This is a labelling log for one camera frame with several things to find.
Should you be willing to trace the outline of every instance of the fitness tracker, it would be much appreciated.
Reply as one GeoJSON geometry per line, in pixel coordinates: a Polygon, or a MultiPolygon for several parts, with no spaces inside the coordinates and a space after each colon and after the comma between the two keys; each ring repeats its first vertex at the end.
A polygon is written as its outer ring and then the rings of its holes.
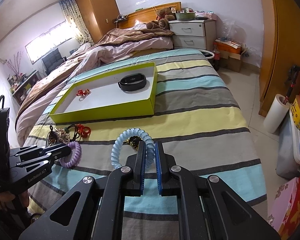
{"type": "Polygon", "coordinates": [[[141,73],[125,76],[118,82],[119,87],[123,91],[136,91],[144,88],[146,84],[146,76],[141,73]]]}

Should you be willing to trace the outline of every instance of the stuffed animal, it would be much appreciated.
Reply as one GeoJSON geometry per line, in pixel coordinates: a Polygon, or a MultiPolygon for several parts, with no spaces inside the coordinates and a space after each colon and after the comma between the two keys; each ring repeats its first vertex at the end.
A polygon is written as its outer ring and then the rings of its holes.
{"type": "Polygon", "coordinates": [[[146,24],[147,29],[170,29],[169,21],[175,20],[175,16],[171,11],[170,7],[159,9],[156,12],[157,14],[157,21],[152,21],[146,24]]]}

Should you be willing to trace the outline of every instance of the white nightstand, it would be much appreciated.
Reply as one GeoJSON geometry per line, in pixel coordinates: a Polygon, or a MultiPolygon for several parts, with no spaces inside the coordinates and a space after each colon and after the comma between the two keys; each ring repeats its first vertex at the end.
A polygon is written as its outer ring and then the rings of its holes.
{"type": "Polygon", "coordinates": [[[216,40],[216,21],[193,20],[193,21],[169,21],[175,49],[194,48],[213,50],[213,42],[216,40]]]}

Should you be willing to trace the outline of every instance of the white paper roll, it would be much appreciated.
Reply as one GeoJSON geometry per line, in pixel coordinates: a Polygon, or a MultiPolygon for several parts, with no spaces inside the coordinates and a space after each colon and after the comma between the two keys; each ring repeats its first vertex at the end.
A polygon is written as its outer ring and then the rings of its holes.
{"type": "Polygon", "coordinates": [[[290,109],[290,103],[283,104],[285,97],[277,94],[271,108],[263,121],[263,126],[269,133],[274,133],[290,109]]]}

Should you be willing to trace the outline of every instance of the human hand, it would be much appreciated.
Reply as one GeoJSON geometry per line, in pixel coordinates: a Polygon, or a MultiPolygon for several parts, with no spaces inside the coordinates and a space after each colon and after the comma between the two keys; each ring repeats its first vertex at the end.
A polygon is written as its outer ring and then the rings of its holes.
{"type": "MultiPolygon", "coordinates": [[[[15,195],[13,195],[12,193],[10,193],[9,191],[5,191],[5,192],[2,192],[0,193],[0,201],[2,203],[2,206],[4,207],[5,206],[5,203],[8,203],[8,202],[11,202],[12,200],[15,199],[15,195]]],[[[21,201],[21,204],[23,207],[28,207],[29,206],[29,194],[28,194],[28,191],[25,191],[23,193],[21,193],[19,195],[19,199],[21,201]]]]}

